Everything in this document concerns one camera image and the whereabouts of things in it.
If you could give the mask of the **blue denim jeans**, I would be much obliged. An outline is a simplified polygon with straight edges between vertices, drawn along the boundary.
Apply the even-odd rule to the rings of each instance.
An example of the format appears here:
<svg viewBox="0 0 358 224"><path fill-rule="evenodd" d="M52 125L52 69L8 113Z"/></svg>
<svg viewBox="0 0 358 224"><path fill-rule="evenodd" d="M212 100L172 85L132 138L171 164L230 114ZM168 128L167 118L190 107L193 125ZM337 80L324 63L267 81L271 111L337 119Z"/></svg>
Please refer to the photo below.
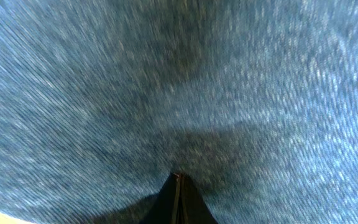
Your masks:
<svg viewBox="0 0 358 224"><path fill-rule="evenodd" d="M358 1L0 1L0 212L358 223Z"/></svg>

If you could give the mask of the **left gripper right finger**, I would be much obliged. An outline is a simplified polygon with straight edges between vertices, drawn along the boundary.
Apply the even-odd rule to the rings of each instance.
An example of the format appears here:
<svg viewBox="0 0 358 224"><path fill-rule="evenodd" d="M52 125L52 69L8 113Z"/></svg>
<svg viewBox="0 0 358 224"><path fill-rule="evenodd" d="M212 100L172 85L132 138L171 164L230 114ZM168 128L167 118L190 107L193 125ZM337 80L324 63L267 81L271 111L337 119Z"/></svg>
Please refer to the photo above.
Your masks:
<svg viewBox="0 0 358 224"><path fill-rule="evenodd" d="M180 224L218 224L190 176L181 174L178 196Z"/></svg>

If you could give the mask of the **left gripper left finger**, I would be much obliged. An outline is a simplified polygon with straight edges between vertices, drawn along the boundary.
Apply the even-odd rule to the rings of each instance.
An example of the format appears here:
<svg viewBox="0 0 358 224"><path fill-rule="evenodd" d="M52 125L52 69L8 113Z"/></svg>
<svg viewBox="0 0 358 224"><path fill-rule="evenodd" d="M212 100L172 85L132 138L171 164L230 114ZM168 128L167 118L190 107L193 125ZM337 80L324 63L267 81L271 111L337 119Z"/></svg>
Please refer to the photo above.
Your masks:
<svg viewBox="0 0 358 224"><path fill-rule="evenodd" d="M179 203L179 174L171 173L140 224L176 224Z"/></svg>

